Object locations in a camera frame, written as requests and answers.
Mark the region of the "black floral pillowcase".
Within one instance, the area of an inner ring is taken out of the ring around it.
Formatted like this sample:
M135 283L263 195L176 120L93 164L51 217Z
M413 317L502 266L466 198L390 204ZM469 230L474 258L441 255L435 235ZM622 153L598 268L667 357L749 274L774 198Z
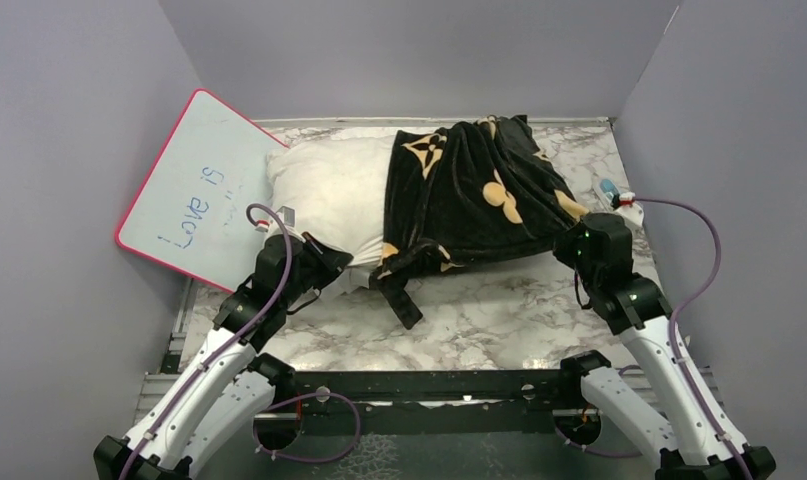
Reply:
M547 252L588 214L524 115L489 115L429 133L397 132L382 253L370 283L412 329L409 280Z

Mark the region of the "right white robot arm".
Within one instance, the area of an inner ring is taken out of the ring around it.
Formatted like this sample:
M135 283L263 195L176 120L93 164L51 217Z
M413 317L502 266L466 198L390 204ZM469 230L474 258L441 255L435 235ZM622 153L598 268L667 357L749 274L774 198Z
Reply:
M635 272L633 238L615 214L591 213L556 241L590 309L632 355L658 404L629 387L600 352L561 361L558 398L600 409L637 447L657 479L767 479L777 463L751 444L713 396L687 352L673 310L653 280Z

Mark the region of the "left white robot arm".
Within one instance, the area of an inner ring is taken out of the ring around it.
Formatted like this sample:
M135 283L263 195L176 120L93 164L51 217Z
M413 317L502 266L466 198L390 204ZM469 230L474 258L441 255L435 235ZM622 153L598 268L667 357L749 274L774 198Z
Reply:
M266 240L253 273L221 304L167 393L122 437L107 436L97 445L98 477L193 479L253 415L288 406L293 369L263 348L292 305L329 286L352 259L308 233Z

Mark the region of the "white pillow insert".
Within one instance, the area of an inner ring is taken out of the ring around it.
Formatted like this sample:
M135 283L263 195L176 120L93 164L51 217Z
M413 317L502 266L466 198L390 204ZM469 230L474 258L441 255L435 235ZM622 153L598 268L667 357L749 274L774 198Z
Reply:
M309 233L353 256L331 295L367 288L383 244L385 190L395 137L322 138L266 156L271 207L294 215L291 233Z

